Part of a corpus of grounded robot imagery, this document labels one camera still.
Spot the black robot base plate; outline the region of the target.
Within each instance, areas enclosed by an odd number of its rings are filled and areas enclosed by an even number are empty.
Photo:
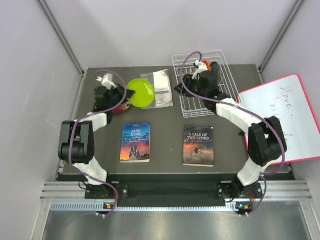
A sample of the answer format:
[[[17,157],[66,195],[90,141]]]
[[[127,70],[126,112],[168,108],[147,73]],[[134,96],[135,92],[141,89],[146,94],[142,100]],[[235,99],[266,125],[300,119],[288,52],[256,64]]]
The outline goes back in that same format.
[[[121,182],[113,186],[118,192],[119,200],[131,200],[145,196],[205,197],[211,200],[260,198],[262,196],[259,183],[243,189],[236,188],[229,182]]]

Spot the red floral plate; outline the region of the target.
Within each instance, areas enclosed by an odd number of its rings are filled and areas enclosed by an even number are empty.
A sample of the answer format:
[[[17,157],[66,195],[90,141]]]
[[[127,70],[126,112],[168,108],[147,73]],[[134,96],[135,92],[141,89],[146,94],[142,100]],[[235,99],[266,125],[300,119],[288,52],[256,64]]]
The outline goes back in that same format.
[[[117,108],[113,109],[112,112],[114,114],[122,114],[122,113],[128,111],[131,106],[132,106],[132,104],[129,101],[127,101],[127,102],[119,105]]]

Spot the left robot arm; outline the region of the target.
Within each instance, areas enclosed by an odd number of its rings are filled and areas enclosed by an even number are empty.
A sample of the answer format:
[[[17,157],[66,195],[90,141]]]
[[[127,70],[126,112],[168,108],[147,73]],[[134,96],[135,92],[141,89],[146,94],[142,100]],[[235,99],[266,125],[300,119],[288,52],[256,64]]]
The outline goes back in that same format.
[[[108,180],[108,172],[95,158],[94,132],[108,126],[113,119],[113,110],[128,102],[135,93],[119,84],[99,86],[94,90],[95,103],[92,111],[77,120],[63,121],[61,124],[58,157],[86,177],[86,199],[108,199],[115,196],[114,187]]]

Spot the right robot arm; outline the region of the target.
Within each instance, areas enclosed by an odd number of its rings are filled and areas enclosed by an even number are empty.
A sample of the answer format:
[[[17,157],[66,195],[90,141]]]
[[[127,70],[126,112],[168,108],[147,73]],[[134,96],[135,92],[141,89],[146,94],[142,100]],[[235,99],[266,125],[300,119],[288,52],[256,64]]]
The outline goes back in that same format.
[[[275,116],[263,118],[220,91],[217,72],[205,70],[197,77],[181,73],[175,91],[181,96],[202,99],[209,111],[230,121],[247,136],[248,160],[225,189],[228,198],[245,198],[266,175],[266,169],[285,157],[287,145],[280,120]]]

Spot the orange plate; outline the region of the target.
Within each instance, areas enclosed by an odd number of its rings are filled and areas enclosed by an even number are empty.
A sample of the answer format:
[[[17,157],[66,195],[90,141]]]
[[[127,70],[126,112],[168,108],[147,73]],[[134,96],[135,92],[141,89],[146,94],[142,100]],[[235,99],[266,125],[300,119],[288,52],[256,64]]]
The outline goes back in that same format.
[[[204,60],[203,63],[207,67],[207,70],[210,71],[211,70],[211,66],[210,66],[209,62],[207,60]]]

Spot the lime green plate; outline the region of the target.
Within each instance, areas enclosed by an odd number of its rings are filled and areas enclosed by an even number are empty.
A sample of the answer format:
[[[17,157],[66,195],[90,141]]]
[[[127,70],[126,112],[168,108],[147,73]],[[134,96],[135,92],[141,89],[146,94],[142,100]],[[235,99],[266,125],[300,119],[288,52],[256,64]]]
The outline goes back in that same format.
[[[147,108],[155,100],[155,89],[146,79],[136,78],[130,81],[127,89],[135,91],[129,101],[137,108]]]

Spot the black plate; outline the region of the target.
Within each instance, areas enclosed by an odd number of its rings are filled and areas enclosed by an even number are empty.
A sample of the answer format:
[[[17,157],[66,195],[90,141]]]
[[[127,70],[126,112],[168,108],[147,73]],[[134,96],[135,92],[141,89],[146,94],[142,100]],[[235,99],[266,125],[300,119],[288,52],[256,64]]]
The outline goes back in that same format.
[[[214,79],[215,79],[216,83],[218,84],[221,80],[221,66],[217,61],[213,61],[210,64],[210,67],[211,67],[211,71],[214,75]]]

